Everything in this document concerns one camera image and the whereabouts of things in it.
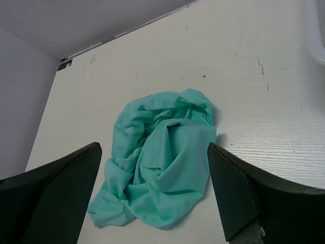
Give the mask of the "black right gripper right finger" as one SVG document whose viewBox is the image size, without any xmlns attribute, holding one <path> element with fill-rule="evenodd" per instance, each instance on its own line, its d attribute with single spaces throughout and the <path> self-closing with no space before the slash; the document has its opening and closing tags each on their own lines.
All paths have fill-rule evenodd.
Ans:
<svg viewBox="0 0 325 244">
<path fill-rule="evenodd" d="M 210 143 L 208 161 L 229 243 L 324 243 L 324 190 L 264 171 Z"/>
</svg>

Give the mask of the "teal green t-shirt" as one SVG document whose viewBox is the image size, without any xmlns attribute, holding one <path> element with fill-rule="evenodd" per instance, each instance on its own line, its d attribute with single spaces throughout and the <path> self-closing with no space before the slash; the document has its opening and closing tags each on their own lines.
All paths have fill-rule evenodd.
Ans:
<svg viewBox="0 0 325 244">
<path fill-rule="evenodd" d="M 170 228 L 204 194 L 207 149 L 216 139 L 212 104 L 200 91 L 164 91 L 128 103 L 113 128 L 105 180 L 89 204 L 96 227 L 133 219 Z"/>
</svg>

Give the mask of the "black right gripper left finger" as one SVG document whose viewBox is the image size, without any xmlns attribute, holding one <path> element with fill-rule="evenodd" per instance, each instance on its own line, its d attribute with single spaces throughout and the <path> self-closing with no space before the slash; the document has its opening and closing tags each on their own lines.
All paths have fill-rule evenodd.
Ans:
<svg viewBox="0 0 325 244">
<path fill-rule="evenodd" d="M 1 243 L 77 243 L 102 157 L 93 142 L 1 180 Z"/>
</svg>

